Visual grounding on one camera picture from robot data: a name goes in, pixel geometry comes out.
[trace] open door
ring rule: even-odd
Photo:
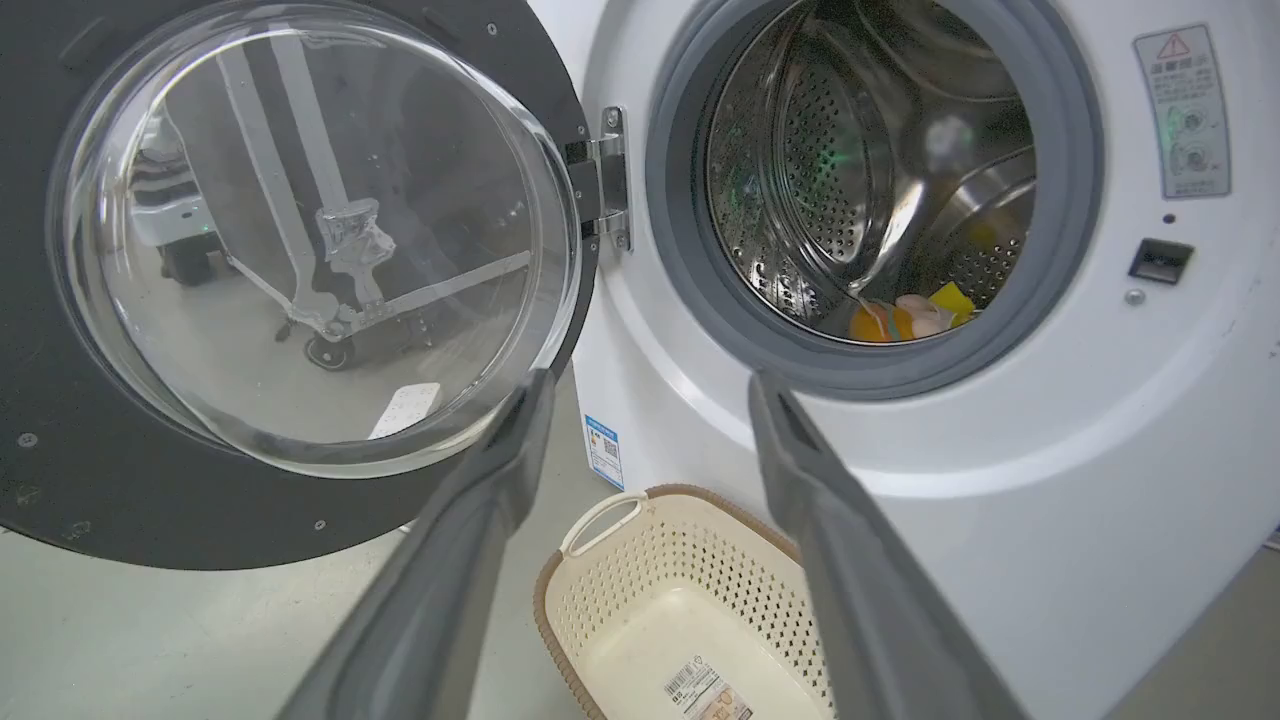
[[[182,569],[332,552],[563,370],[621,114],[589,137],[525,3],[29,12],[0,23],[29,99],[0,133],[6,528]]]

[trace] white handle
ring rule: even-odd
[[[573,527],[568,529],[568,533],[564,536],[564,542],[561,543],[561,555],[563,555],[564,557],[577,557],[579,555],[582,555],[588,550],[591,550],[591,547],[595,546],[595,543],[612,536],[614,532],[617,532],[618,528],[626,525],[636,515],[639,515],[640,511],[644,510],[644,503],[646,500],[649,500],[649,496],[643,492],[622,492],[618,495],[612,495],[609,497],[605,497],[600,502],[596,502],[595,507],[588,510],[581,518],[577,519],[577,523],[573,523]],[[570,550],[573,547],[573,543],[577,542],[579,536],[581,536],[582,532],[586,530],[588,525],[599,520],[600,515],[604,515],[611,509],[617,507],[620,505],[626,505],[628,502],[636,503],[635,510],[627,512],[626,516],[623,516],[621,520],[611,525],[603,533],[589,539],[586,544],[584,544],[582,547]]]

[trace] warning triangle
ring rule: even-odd
[[[1156,59],[1167,60],[1170,58],[1181,58],[1183,55],[1190,55],[1190,54],[1192,49],[1188,47],[1187,44],[1183,42],[1183,38],[1179,37],[1178,33],[1175,32],[1174,35],[1169,36],[1169,41],[1165,42],[1165,46],[1160,49],[1160,55],[1156,55]]]

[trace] product sticker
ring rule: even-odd
[[[622,451],[618,450],[618,433],[598,423],[590,415],[584,415],[584,418],[586,418],[586,454],[591,469],[617,486],[618,489],[623,489]]]
[[[1208,26],[1133,42],[1156,115],[1165,199],[1231,192],[1231,143],[1222,78]]]
[[[662,687],[684,720],[748,720],[754,715],[742,696],[695,655]]]
[[[374,432],[369,433],[369,439],[393,436],[426,418],[438,392],[440,383],[419,383],[397,389],[374,425]]]

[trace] white washing machine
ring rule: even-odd
[[[765,368],[1074,720],[1280,519],[1274,3],[22,12],[10,529],[193,570],[348,547],[571,354],[605,479],[764,515]],[[157,173],[212,220],[180,254],[138,222]]]

